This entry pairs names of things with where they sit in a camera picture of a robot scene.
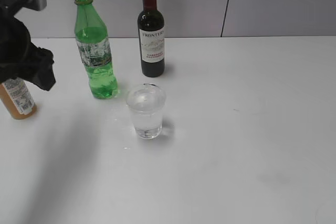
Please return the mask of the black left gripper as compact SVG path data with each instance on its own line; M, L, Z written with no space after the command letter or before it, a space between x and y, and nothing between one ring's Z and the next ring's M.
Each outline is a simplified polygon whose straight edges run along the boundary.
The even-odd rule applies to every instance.
M19 78L49 91L56 83L53 64L53 53L35 46L27 27L2 5L1 83Z

